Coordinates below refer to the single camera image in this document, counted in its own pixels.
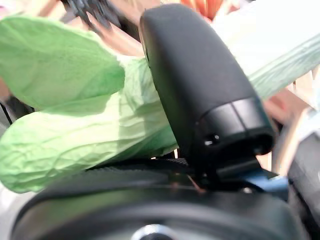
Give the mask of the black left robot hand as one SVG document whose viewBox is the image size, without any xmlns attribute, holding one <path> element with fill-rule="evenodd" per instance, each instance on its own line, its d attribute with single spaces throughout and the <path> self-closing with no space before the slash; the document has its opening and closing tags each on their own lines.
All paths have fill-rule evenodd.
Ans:
<svg viewBox="0 0 320 240">
<path fill-rule="evenodd" d="M 111 24 L 121 27 L 120 18 L 123 15 L 110 0 L 61 0 L 61 2 L 68 13 L 80 17 L 89 29 L 98 35 L 101 31 L 91 22 L 88 14 L 107 30 L 111 29 Z"/>
</svg>

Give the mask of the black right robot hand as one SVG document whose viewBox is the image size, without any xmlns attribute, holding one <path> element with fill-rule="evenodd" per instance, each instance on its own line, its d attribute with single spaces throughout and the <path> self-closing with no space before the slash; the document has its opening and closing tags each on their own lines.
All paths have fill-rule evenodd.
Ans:
<svg viewBox="0 0 320 240">
<path fill-rule="evenodd" d="M 11 239 L 306 239 L 288 181 L 257 160 L 273 126 L 217 33 L 180 4 L 146 10 L 139 33 L 187 165 L 126 160 L 68 177 L 21 209 Z"/>
</svg>

